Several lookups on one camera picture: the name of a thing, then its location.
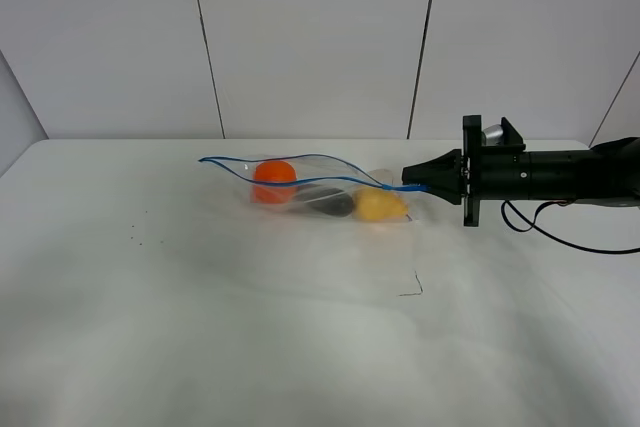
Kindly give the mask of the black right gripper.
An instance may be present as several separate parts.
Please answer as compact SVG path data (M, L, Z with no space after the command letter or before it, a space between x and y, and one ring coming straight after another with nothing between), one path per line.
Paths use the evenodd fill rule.
M479 225L482 200L528 200L530 194L530 155L526 148L514 151L485 147L483 130L480 115L464 116L463 154L461 149L452 149L402 170L405 186L422 186L427 194L452 205L461 205L464 197L464 226Z

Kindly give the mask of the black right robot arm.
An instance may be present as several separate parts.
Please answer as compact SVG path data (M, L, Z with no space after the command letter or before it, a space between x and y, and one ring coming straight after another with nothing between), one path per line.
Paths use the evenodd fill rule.
M465 116L463 146L405 167L402 184L464 207L464 225L479 225L480 203L555 201L606 207L639 204L639 139L627 137L588 150L528 151L503 117L484 129Z

